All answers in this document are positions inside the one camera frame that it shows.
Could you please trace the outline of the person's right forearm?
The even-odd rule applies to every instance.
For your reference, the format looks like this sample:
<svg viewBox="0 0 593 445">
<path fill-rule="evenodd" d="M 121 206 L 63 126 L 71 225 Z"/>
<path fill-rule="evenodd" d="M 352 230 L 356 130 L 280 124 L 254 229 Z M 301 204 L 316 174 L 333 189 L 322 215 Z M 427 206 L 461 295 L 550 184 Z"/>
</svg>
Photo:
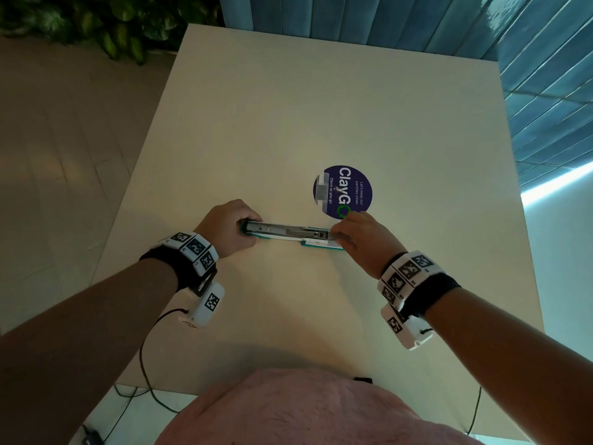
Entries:
<svg viewBox="0 0 593 445">
<path fill-rule="evenodd" d="M 592 361 L 462 288 L 425 319 L 531 441 L 593 445 Z"/>
</svg>

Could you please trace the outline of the person's left forearm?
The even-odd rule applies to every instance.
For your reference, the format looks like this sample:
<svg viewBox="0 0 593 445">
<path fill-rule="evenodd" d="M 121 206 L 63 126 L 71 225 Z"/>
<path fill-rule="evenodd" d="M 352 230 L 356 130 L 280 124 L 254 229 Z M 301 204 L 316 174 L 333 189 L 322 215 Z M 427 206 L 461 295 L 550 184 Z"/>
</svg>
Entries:
<svg viewBox="0 0 593 445">
<path fill-rule="evenodd" d="M 68 445 L 177 287 L 145 259 L 1 336 L 0 445 Z"/>
</svg>

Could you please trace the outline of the person's left hand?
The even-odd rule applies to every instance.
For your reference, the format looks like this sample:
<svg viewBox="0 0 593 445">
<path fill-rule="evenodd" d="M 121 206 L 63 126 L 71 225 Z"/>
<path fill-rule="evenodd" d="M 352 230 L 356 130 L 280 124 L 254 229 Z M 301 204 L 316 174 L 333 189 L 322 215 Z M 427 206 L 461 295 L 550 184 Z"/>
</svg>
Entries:
<svg viewBox="0 0 593 445">
<path fill-rule="evenodd" d="M 214 206 L 194 229 L 215 247 L 220 259 L 253 247 L 257 238 L 241 232 L 243 220 L 263 222 L 262 217 L 241 199 Z"/>
</svg>

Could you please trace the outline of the round purple sticker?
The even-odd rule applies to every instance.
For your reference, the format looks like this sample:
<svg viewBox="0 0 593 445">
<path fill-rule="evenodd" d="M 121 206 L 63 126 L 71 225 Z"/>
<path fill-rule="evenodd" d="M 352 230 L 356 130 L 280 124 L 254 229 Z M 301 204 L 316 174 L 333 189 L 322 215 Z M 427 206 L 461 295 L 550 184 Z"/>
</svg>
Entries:
<svg viewBox="0 0 593 445">
<path fill-rule="evenodd" d="M 349 212 L 369 210 L 373 190 L 368 178 L 350 165 L 327 167 L 313 184 L 315 204 L 330 218 L 341 221 Z"/>
</svg>

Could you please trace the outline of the green leafy plant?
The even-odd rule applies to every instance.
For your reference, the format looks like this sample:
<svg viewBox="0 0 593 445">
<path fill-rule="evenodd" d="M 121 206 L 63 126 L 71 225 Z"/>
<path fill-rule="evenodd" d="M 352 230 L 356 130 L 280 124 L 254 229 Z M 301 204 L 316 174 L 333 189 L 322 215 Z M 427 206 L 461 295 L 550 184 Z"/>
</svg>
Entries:
<svg viewBox="0 0 593 445">
<path fill-rule="evenodd" d="M 0 0 L 0 36 L 94 44 L 139 66 L 148 51 L 178 51 L 191 23 L 223 27 L 220 0 Z"/>
</svg>

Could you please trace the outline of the person's pink shirt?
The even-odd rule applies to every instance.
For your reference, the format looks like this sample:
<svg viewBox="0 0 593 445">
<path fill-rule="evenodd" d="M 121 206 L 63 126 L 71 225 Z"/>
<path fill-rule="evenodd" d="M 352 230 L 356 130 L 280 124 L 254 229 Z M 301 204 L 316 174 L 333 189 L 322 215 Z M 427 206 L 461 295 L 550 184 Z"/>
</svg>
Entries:
<svg viewBox="0 0 593 445">
<path fill-rule="evenodd" d="M 398 396 L 318 368 L 265 368 L 188 404 L 155 445 L 483 445 Z"/>
</svg>

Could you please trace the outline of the green stapler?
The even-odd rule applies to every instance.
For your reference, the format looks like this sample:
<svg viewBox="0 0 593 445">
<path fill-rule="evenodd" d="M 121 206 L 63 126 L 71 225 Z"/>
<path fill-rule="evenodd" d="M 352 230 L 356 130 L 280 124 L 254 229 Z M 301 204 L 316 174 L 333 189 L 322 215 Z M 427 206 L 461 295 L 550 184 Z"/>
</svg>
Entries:
<svg viewBox="0 0 593 445">
<path fill-rule="evenodd" d="M 249 222 L 247 231 L 260 239 L 297 241 L 301 246 L 343 250 L 330 230 L 316 227 Z"/>
</svg>

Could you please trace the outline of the person's right hand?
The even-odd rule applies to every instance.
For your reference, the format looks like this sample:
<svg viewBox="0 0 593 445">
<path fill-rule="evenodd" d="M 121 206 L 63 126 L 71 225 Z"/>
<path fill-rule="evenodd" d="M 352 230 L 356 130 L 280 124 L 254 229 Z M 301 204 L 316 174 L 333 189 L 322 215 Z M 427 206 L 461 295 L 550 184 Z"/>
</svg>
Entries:
<svg viewBox="0 0 593 445">
<path fill-rule="evenodd" d="M 364 237 L 359 239 L 357 248 L 344 250 L 374 279 L 380 279 L 395 258 L 408 252 L 404 245 L 369 213 Z"/>
</svg>

